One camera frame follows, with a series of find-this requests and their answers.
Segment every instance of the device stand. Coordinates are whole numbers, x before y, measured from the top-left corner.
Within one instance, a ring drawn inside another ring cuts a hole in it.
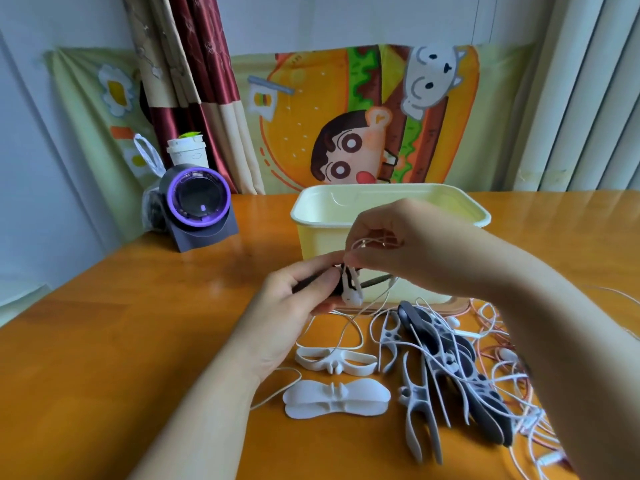
[[[229,206],[227,215],[218,222],[212,226],[202,228],[188,227],[179,222],[169,210],[166,199],[163,199],[162,211],[167,229],[181,253],[210,246],[238,233],[238,224],[233,206]]]

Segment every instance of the cartoon hair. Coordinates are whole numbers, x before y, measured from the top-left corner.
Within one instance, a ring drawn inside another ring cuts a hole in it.
[[[311,175],[313,175],[316,180],[322,182],[325,179],[322,167],[329,161],[329,157],[326,155],[327,152],[335,151],[333,138],[345,130],[367,128],[369,124],[366,113],[364,109],[345,112],[329,121],[320,130],[320,134],[314,144],[314,149],[311,152]]]

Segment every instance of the forearm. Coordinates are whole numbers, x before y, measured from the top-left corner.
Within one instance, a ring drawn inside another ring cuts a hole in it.
[[[203,372],[129,480],[232,480],[258,379],[223,349]]]
[[[640,344],[529,257],[493,302],[581,479],[637,477]]]

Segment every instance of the person's left hand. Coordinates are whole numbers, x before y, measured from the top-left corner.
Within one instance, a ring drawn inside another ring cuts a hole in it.
[[[271,273],[238,319],[226,347],[260,381],[282,363],[311,314],[329,313],[342,302],[328,298],[340,280],[334,265],[342,263],[343,255],[336,251]],[[295,284],[323,269],[327,271],[309,286],[292,293]]]

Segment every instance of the hand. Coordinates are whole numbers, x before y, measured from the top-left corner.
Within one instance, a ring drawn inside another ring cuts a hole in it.
[[[364,237],[388,236],[393,245]],[[347,237],[344,262],[391,273],[431,291],[489,299],[530,255],[459,217],[418,200],[399,200],[361,213]]]
[[[311,315],[329,313],[341,302],[331,298],[340,279],[343,251],[297,262],[271,273],[240,316],[226,347],[236,350],[245,369],[263,381],[296,343]],[[298,282],[327,269],[309,286],[293,294]]]

